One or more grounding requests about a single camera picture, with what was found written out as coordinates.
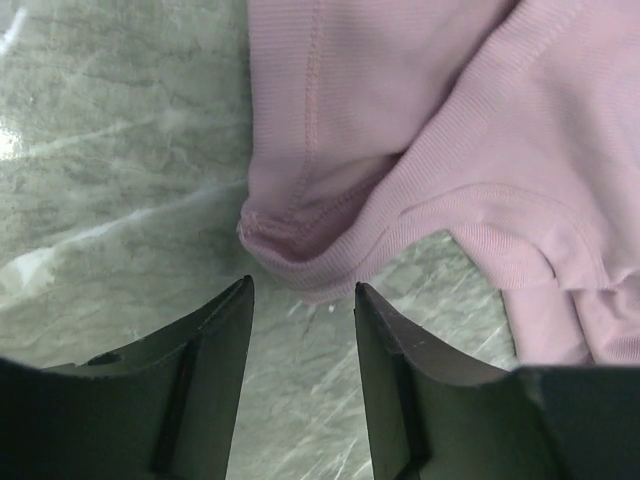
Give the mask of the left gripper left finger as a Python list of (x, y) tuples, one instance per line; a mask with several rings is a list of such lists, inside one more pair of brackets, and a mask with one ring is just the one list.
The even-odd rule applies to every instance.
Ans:
[(1, 362), (5, 479), (222, 479), (254, 313), (244, 277), (81, 365)]

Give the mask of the pink tank top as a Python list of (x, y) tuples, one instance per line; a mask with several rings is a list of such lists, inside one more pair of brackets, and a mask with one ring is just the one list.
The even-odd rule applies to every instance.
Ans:
[(450, 233), (520, 361), (639, 360), (635, 1), (252, 1), (245, 248), (312, 301)]

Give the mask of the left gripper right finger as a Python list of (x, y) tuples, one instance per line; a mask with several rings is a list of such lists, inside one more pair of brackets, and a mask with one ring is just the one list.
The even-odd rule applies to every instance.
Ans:
[(377, 479), (635, 479), (639, 371), (477, 360), (355, 289), (355, 327)]

